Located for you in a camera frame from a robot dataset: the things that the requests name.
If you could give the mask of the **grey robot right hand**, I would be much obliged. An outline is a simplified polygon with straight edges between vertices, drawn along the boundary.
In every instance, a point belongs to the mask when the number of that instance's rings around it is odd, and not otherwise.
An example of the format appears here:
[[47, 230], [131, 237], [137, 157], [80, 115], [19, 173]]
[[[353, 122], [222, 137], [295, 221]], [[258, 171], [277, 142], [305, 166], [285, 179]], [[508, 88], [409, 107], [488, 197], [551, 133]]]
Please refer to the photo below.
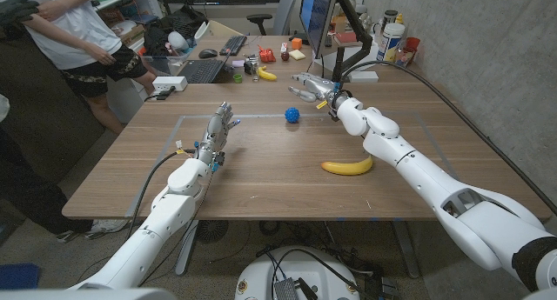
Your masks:
[[289, 86], [288, 90], [292, 94], [308, 103], [313, 103], [318, 100], [325, 101], [332, 109], [336, 109], [336, 104], [333, 101], [334, 82], [308, 72], [295, 74], [292, 78], [305, 86], [305, 90]]

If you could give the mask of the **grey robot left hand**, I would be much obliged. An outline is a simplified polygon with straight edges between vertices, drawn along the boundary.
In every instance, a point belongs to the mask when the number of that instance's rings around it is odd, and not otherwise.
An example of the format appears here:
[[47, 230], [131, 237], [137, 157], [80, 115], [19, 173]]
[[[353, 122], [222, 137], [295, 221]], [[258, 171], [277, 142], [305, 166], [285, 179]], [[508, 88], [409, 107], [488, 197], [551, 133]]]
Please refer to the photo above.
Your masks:
[[232, 106], [227, 102], [222, 102], [211, 116], [197, 147], [196, 158], [198, 160], [210, 164], [216, 154], [225, 147], [229, 130], [240, 123], [239, 119], [234, 120], [232, 116]]

